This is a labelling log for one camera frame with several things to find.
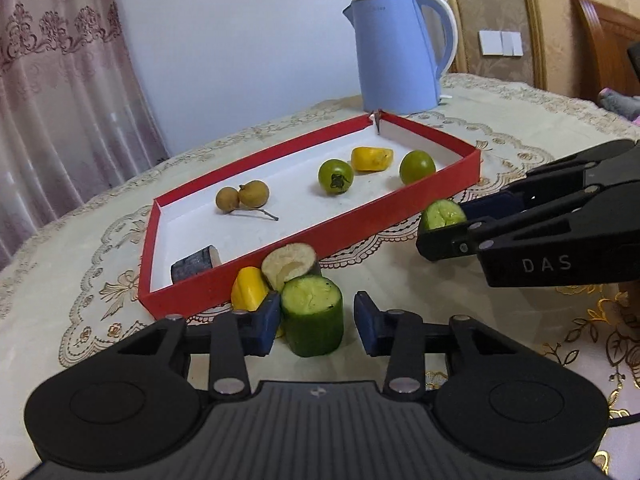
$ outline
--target cucumber slice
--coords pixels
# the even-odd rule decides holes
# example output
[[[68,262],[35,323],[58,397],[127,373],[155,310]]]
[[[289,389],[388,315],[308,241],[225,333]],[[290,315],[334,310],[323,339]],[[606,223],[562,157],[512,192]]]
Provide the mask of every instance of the cucumber slice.
[[[424,213],[422,221],[427,229],[439,229],[466,222],[465,212],[453,200],[436,200]]]
[[[284,284],[304,274],[320,276],[314,248],[308,244],[287,244],[268,254],[262,261],[262,273],[274,290],[282,292]]]
[[[281,296],[284,332],[291,351],[312,357],[334,351],[342,341],[342,293],[334,282],[308,274],[290,280]]]

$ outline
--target round table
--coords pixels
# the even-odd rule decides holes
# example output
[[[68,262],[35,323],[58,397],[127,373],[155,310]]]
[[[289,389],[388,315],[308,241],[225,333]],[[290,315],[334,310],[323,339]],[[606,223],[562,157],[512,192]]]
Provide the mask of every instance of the round table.
[[[468,200],[497,191],[533,166],[640,130],[592,103],[472,75],[448,75],[452,95],[412,119],[482,150],[480,182]],[[176,156],[40,230],[0,274],[0,480],[38,463],[22,422],[43,380],[140,330],[152,317],[138,302],[138,267],[154,197],[242,156],[362,113],[358,98],[328,101],[281,121],[249,128]],[[415,249],[409,218],[322,261],[347,299],[346,331],[328,356],[298,358],[277,340],[265,358],[247,358],[259,380],[381,381],[386,359],[365,355],[350,300],[366,290],[381,310],[403,308],[428,322],[468,314],[583,374],[609,399],[610,416],[640,411],[640,326],[612,286],[503,288],[486,285],[475,257],[432,264]],[[207,322],[228,308],[191,318]],[[446,380],[441,356],[426,358],[427,382]],[[207,359],[190,380],[206,386]],[[640,424],[607,431],[594,461],[618,480],[640,476]]]

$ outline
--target green tomato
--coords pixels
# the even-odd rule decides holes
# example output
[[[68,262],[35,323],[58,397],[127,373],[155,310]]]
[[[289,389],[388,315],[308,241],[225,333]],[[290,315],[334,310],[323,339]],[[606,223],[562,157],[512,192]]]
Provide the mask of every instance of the green tomato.
[[[466,222],[465,212],[453,200],[436,200],[422,214],[427,229],[439,229]]]
[[[331,158],[320,166],[318,182],[328,194],[344,193],[353,182],[353,170],[343,160]]]
[[[435,172],[436,165],[431,155],[422,150],[413,150],[407,153],[400,163],[400,179],[405,185],[412,184]]]

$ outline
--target pink curtain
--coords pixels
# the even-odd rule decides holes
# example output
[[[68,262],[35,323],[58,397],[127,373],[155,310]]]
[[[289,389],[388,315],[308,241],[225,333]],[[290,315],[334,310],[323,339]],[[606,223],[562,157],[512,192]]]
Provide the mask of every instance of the pink curtain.
[[[166,157],[113,0],[0,0],[0,269]]]

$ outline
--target blue kettle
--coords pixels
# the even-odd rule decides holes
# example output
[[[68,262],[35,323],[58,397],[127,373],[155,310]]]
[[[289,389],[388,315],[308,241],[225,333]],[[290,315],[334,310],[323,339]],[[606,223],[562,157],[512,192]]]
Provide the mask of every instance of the blue kettle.
[[[423,6],[436,10],[444,27],[444,54],[437,62]],[[353,0],[342,13],[356,33],[365,111],[405,115],[438,105],[440,76],[458,49],[456,19],[446,0]]]

